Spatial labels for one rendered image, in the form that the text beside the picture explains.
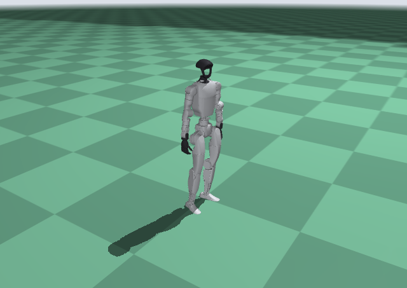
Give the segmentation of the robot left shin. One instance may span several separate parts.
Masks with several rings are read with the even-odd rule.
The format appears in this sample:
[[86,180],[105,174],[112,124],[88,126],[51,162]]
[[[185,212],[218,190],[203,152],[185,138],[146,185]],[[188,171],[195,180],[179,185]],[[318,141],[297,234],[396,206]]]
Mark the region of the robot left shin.
[[214,178],[216,164],[211,169],[203,170],[204,195],[208,195]]

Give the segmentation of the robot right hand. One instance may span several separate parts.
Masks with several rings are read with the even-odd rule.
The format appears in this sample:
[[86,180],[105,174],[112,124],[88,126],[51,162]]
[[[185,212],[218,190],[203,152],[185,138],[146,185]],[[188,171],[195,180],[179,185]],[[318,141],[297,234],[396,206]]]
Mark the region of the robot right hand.
[[190,146],[188,145],[188,133],[186,133],[185,138],[181,138],[183,141],[181,142],[181,151],[186,153],[186,154],[191,154],[188,151],[188,148],[192,151],[192,149],[190,148]]

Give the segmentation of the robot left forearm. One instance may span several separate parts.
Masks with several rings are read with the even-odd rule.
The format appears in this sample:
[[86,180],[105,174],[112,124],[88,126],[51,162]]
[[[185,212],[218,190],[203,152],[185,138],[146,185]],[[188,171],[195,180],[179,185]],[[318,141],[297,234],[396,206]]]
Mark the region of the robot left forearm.
[[220,127],[220,124],[223,123],[223,108],[220,110],[215,110],[216,113],[216,126]]

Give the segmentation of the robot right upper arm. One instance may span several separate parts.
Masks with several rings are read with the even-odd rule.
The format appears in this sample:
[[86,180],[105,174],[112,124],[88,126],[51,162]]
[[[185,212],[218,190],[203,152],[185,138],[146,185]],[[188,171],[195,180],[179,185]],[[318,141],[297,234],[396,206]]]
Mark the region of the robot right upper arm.
[[185,89],[185,100],[184,100],[184,110],[188,110],[188,117],[193,116],[193,110],[191,109],[191,105],[193,103],[193,97],[197,94],[197,88],[198,86],[196,85],[190,85],[187,86]]

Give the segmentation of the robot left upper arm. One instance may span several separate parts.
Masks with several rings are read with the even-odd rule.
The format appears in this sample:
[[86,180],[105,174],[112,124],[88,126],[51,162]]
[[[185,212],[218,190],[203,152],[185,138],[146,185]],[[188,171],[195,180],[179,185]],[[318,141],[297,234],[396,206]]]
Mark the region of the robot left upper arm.
[[221,83],[214,81],[216,83],[216,102],[215,109],[220,110],[224,107],[223,102],[220,101],[221,98]]

